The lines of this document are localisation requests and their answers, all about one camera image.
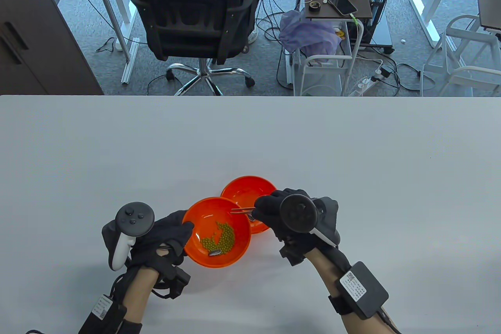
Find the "person's right hand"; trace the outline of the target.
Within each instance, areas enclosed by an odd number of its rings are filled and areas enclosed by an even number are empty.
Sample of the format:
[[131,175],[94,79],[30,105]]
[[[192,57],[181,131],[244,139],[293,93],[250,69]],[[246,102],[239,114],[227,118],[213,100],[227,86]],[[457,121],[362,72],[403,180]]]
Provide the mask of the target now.
[[338,202],[332,198],[311,198],[303,190],[287,188],[258,198],[252,216],[270,227],[283,242],[279,253],[292,266],[300,264],[308,252],[317,249],[346,273],[351,265],[339,250],[338,209]]

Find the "person's left hand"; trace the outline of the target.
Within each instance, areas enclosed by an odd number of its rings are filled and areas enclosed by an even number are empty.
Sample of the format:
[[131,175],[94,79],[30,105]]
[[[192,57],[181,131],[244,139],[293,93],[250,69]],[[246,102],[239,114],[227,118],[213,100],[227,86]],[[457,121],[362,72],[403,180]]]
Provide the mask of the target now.
[[185,215],[180,210],[156,220],[152,208],[143,202],[123,206],[101,232],[109,268],[145,267],[172,279],[194,229],[193,223],[184,221]]

